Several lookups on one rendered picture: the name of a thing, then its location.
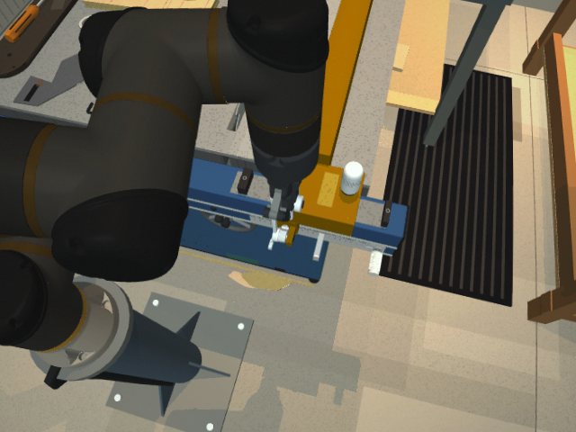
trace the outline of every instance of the workbench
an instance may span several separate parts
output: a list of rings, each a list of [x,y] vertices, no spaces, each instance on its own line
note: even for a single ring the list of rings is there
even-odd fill
[[[339,4],[340,0],[328,0],[330,32]],[[405,0],[373,1],[331,163],[334,167],[344,167],[350,161],[362,164],[364,196],[373,177],[404,4]],[[218,7],[227,5],[228,0],[218,2]],[[0,79],[0,115],[65,126],[87,126],[90,114],[86,109],[95,99],[84,83],[37,107],[14,103],[14,98],[30,76],[49,82],[54,78],[60,62],[80,51],[80,20],[99,12],[101,10],[86,8],[79,0],[30,66],[16,76]],[[228,130],[236,107],[228,104],[202,108],[194,156],[257,171],[246,121],[240,122],[237,131]]]

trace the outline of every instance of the orange screwdriver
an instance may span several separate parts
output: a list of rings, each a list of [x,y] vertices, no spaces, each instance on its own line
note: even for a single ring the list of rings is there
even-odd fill
[[[28,28],[40,13],[40,5],[42,3],[44,3],[44,0],[40,0],[37,4],[31,4],[26,8],[22,15],[20,15],[20,18],[6,30],[4,36],[7,41],[14,43],[20,39],[24,30]]]

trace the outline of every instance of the yellow label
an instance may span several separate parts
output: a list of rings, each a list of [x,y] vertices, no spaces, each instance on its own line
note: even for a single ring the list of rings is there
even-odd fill
[[[318,205],[332,207],[334,197],[338,190],[339,179],[340,176],[338,174],[324,173],[324,179],[322,180],[322,186],[320,187],[320,192],[318,194]]]

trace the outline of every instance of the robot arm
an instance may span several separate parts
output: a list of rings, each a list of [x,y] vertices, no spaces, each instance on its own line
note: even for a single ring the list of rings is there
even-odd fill
[[[0,233],[52,239],[66,269],[160,277],[177,258],[202,104],[244,103],[266,216],[286,221],[318,162],[326,0],[92,15],[80,67],[88,127],[0,119]]]

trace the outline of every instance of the black joint cap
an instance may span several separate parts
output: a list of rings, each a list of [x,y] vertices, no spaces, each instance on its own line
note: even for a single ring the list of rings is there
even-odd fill
[[[57,390],[66,383],[65,380],[58,379],[58,374],[60,373],[61,369],[62,369],[61,367],[51,366],[50,369],[48,370],[48,373],[46,373],[46,378],[44,379],[44,382],[52,390]]]
[[[102,83],[102,54],[108,34],[124,14],[134,9],[146,9],[145,7],[129,7],[123,11],[99,12],[90,15],[82,25],[80,31],[80,51],[78,62],[84,82],[94,97],[98,97],[100,84]]]
[[[252,185],[252,179],[254,178],[254,171],[250,168],[244,168],[242,175],[240,176],[240,181],[238,182],[238,193],[242,195],[248,195],[248,190],[250,185]]]
[[[141,282],[174,265],[188,202],[158,189],[98,196],[62,214],[52,229],[52,255],[64,268],[108,281]]]
[[[326,0],[229,0],[234,40],[255,59],[286,72],[311,72],[329,54]]]
[[[382,212],[382,222],[380,223],[380,226],[382,228],[388,228],[391,213],[392,213],[392,201],[387,200],[386,203],[384,204],[384,211]]]
[[[40,327],[48,307],[41,270],[26,255],[0,250],[0,345],[15,347]]]

